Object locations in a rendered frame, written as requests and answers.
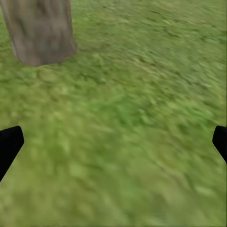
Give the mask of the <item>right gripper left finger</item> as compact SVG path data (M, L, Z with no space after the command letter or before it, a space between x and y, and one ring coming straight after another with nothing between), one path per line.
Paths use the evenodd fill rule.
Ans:
M0 181L24 144L20 126L0 131Z

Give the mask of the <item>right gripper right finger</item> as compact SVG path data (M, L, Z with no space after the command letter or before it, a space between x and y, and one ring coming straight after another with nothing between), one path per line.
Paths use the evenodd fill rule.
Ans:
M227 127L216 126L212 142L227 163Z

